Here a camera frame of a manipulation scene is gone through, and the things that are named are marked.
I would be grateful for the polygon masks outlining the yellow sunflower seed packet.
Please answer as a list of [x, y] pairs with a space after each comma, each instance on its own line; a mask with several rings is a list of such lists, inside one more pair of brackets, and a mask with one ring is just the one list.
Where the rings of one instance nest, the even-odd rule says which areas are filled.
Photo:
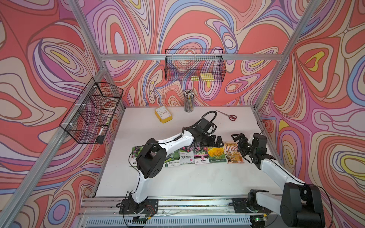
[[226, 163], [226, 156], [223, 147], [209, 147], [208, 148], [210, 163]]

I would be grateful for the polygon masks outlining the purple pink flower seed packet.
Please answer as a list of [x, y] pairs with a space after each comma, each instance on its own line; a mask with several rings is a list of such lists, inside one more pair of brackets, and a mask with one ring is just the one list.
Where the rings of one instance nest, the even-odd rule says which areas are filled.
[[195, 164], [209, 164], [208, 147], [194, 148], [194, 163]]

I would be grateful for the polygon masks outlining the mixed colour flower seed packet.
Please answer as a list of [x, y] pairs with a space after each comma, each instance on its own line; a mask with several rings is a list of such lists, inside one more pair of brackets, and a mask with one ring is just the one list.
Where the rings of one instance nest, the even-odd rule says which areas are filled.
[[194, 163], [194, 148], [192, 146], [185, 146], [179, 149], [180, 164]]

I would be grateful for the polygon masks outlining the green gourd seed packet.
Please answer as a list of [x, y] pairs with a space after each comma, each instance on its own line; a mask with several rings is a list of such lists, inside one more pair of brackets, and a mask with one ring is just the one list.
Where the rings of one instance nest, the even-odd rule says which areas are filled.
[[180, 151], [178, 149], [166, 157], [163, 167], [170, 168], [170, 167], [177, 167], [180, 165], [181, 165]]

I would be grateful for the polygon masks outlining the green leaf seed packet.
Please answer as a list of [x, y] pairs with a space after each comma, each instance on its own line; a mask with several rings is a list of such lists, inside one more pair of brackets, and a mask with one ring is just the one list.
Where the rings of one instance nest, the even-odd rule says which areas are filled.
[[134, 146], [132, 147], [132, 152], [129, 156], [129, 163], [130, 166], [136, 167], [137, 166], [137, 162], [136, 159], [138, 157], [138, 155], [140, 154], [140, 152], [142, 151], [143, 147], [142, 146]]

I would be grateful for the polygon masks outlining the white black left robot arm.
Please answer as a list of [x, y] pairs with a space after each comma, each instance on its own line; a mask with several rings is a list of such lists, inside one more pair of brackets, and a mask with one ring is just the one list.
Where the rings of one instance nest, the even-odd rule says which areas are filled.
[[149, 180], [160, 173], [166, 157], [191, 144], [199, 143], [204, 147], [222, 147], [220, 136], [214, 135], [217, 126], [205, 118], [195, 124], [183, 127], [181, 133], [164, 140], [149, 139], [136, 158], [136, 170], [139, 173], [137, 187], [122, 201], [123, 208], [131, 213], [141, 213], [148, 208], [147, 185]]

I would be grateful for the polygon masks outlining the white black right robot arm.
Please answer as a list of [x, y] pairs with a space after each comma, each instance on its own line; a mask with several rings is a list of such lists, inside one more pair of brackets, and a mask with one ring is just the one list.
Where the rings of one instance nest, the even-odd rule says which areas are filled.
[[275, 196], [266, 190], [250, 190], [242, 203], [247, 210], [268, 209], [279, 216], [288, 227], [323, 228], [326, 225], [319, 187], [296, 178], [267, 153], [267, 137], [258, 133], [250, 142], [244, 134], [233, 134], [242, 157], [266, 173], [282, 190]]

